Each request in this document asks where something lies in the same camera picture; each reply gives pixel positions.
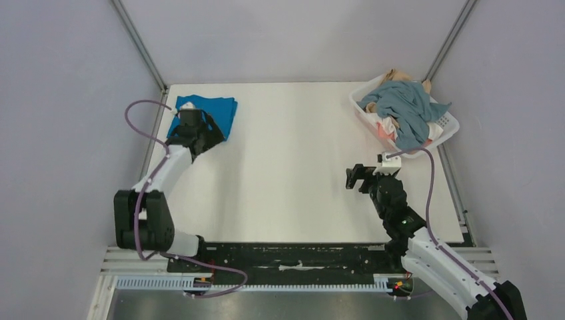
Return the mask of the blue t-shirt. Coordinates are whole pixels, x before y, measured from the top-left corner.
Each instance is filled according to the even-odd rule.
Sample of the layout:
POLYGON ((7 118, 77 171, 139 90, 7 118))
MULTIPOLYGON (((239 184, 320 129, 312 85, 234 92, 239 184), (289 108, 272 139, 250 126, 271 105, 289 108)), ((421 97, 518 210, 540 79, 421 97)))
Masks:
POLYGON ((192 103, 197 109, 202 109, 209 114, 222 131, 225 141, 229 139, 238 107, 238 102, 234 97, 179 96, 177 97, 175 107, 177 110, 180 110, 187 103, 192 103))

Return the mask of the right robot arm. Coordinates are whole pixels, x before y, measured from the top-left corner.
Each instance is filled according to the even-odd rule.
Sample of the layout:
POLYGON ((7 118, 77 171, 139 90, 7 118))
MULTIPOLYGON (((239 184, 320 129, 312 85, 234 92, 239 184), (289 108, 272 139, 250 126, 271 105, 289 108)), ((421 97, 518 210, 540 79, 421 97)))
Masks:
POLYGON ((511 281, 503 283, 481 272, 455 250, 430 234, 426 221, 408 205, 396 173, 356 164, 346 170, 347 189, 360 181, 390 237, 385 264, 407 271, 441 296, 461 319, 526 319, 521 293, 511 281))

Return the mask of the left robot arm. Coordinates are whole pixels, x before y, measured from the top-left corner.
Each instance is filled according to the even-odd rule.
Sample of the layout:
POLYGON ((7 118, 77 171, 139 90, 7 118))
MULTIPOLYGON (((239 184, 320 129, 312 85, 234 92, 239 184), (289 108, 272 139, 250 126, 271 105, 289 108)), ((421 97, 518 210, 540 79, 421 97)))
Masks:
POLYGON ((184 256, 183 263, 191 271, 201 272, 209 264, 209 254, 199 248, 203 238, 175 227, 177 215, 168 198, 195 159, 222 143, 225 136, 201 109, 183 109, 177 117, 179 124, 172 135, 166 141, 155 141, 165 151, 163 158, 133 187, 116 192, 115 237, 122 249, 184 256))

